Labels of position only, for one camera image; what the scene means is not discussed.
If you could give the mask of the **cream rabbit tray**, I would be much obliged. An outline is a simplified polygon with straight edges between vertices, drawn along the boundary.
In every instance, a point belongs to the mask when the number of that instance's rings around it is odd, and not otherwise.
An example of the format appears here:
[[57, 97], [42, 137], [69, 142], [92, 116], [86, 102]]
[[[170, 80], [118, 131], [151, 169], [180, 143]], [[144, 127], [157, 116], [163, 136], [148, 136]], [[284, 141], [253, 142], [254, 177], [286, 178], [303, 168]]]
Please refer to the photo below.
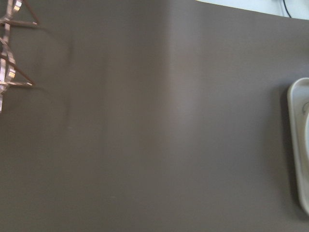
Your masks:
[[288, 113], [300, 205], [309, 213], [309, 79], [296, 80], [287, 92]]

